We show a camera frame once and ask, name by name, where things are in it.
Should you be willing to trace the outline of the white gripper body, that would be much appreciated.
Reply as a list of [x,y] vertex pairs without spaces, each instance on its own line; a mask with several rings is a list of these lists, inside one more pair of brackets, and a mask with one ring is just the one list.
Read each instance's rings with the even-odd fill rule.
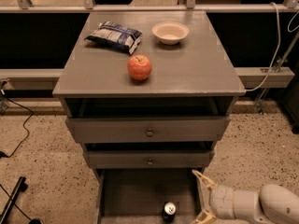
[[209,204],[212,212],[220,219],[241,219],[249,223],[255,223],[261,211],[257,191],[233,189],[224,185],[218,185],[210,192]]

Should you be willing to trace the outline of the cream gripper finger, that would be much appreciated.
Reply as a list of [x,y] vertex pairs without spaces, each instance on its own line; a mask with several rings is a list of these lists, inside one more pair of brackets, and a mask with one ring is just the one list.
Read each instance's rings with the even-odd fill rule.
[[203,175],[201,172],[192,170],[192,173],[205,185],[207,189],[212,190],[217,187],[217,184],[212,179]]
[[201,211],[190,224],[213,224],[217,218],[208,210]]

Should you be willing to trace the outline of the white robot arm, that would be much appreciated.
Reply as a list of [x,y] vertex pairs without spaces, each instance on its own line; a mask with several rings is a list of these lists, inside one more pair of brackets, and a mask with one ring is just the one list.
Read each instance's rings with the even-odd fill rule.
[[217,184],[197,170],[201,212],[190,224],[213,224],[217,219],[243,220],[249,224],[299,224],[299,196],[280,185],[260,191]]

